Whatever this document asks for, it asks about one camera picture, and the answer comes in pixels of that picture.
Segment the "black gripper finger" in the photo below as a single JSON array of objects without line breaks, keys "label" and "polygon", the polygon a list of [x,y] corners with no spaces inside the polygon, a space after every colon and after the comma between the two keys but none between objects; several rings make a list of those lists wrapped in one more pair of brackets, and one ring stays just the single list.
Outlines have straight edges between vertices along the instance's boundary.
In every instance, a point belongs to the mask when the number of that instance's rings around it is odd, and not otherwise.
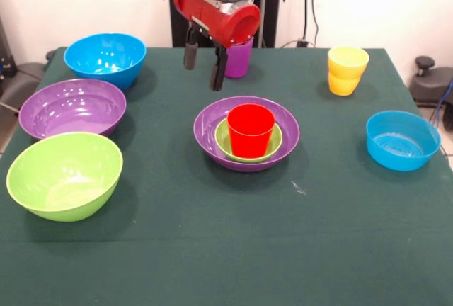
[{"label": "black gripper finger", "polygon": [[224,81],[224,73],[227,66],[227,49],[223,46],[216,47],[215,54],[217,61],[212,68],[210,88],[213,91],[220,91]]},{"label": "black gripper finger", "polygon": [[195,68],[197,49],[198,49],[198,37],[199,30],[195,26],[190,26],[185,40],[185,53],[183,58],[184,67],[187,70],[193,70]]}]

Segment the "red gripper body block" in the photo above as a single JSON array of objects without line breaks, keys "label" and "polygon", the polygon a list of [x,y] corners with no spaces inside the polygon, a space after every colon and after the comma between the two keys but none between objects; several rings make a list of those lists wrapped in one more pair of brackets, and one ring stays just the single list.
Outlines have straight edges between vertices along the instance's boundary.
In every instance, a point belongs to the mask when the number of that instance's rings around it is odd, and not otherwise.
[{"label": "red gripper body block", "polygon": [[218,0],[173,0],[176,10],[190,23],[185,43],[197,43],[203,34],[223,46],[247,43],[257,32],[260,9],[253,0],[223,2]]}]

